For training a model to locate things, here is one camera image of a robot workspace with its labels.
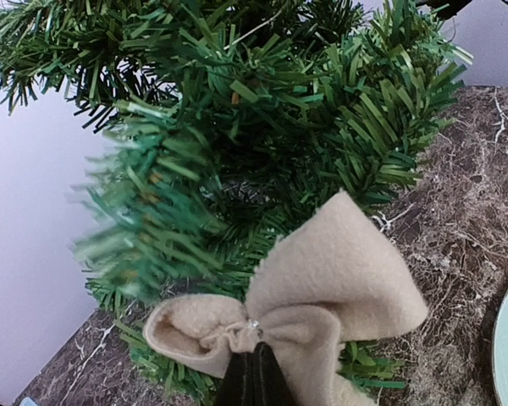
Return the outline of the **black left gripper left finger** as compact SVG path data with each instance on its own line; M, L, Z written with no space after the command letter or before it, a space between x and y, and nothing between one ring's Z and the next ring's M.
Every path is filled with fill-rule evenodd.
M253 353L233 354L218 389L214 406L252 406L253 394Z

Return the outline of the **small green christmas tree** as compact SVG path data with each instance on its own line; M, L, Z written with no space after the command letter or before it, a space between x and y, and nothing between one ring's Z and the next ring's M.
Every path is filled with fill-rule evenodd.
M241 298L277 237L333 193L371 211L414 185L471 55L447 2L7 1L10 107L64 91L118 149L81 240L98 303L179 280Z

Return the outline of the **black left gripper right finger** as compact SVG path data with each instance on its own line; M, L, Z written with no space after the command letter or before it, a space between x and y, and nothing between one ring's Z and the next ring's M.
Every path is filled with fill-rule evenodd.
M272 348L259 343L252 357L252 393L255 406L296 406Z

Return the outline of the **tan wooden ornaments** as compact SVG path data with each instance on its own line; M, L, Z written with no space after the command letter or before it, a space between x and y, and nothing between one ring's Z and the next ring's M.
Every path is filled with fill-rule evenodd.
M346 192L279 239L251 277L244 301L187 294L146 320L151 348L223 380L233 354L268 344L297 405L369 405L339 374L355 341L406 334L428 307L398 250Z

